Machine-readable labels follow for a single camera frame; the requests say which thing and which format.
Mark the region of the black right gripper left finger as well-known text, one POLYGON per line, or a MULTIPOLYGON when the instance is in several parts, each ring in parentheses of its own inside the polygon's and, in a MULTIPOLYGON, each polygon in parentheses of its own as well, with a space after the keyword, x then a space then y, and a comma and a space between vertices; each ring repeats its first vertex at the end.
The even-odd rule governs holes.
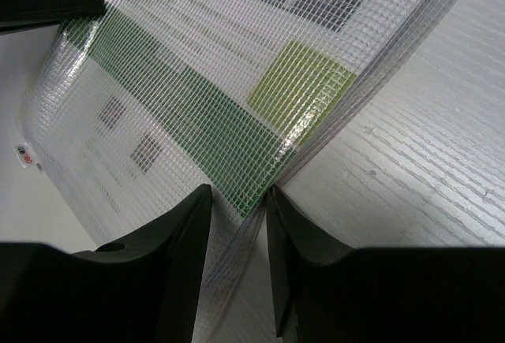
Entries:
POLYGON ((94 251, 1 246, 4 342, 189 342, 193 338, 212 191, 94 251))

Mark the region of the mesh document pouch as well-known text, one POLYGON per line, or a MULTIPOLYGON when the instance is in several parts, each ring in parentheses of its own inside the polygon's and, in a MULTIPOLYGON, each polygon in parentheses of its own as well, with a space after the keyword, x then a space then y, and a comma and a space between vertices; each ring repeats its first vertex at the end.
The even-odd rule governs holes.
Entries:
POLYGON ((394 76, 457 0, 104 0, 64 23, 18 112, 92 238, 212 187, 193 341, 209 340, 286 181, 394 76))

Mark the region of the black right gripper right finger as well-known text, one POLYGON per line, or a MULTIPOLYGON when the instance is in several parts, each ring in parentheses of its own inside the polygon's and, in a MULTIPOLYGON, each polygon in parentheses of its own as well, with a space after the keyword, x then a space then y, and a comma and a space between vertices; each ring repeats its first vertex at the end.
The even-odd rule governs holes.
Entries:
POLYGON ((281 191, 266 207, 282 341, 503 341, 502 248, 351 248, 281 191))

